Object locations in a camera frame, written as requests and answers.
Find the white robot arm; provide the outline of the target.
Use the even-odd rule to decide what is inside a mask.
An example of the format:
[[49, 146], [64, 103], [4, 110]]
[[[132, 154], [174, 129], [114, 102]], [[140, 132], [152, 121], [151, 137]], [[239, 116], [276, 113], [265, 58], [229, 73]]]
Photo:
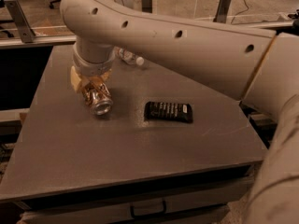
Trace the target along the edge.
[[62, 0], [76, 37], [74, 90], [100, 87], [128, 49], [252, 107], [277, 123], [243, 224], [299, 224], [299, 37], [136, 11], [133, 0]]

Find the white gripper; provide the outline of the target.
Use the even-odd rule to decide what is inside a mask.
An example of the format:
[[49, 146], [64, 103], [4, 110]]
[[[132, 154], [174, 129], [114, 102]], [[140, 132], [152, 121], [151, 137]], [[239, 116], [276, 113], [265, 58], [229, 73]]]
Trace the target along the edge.
[[81, 92], [82, 89], [89, 84], [90, 80], [86, 77], [100, 76], [102, 81], [106, 82], [111, 75], [114, 60], [114, 53], [110, 53], [106, 61], [92, 63], [84, 60], [74, 52], [74, 66], [72, 66], [70, 70], [70, 81], [74, 92]]

